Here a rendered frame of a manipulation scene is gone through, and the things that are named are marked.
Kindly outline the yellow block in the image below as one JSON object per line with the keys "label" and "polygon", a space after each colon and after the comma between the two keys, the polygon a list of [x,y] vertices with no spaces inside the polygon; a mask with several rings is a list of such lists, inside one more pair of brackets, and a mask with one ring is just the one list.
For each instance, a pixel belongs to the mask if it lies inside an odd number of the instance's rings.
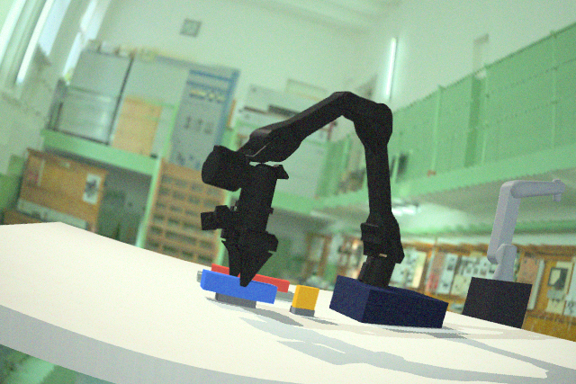
{"label": "yellow block", "polygon": [[320,289],[309,286],[296,285],[292,306],[314,310],[317,304]]}

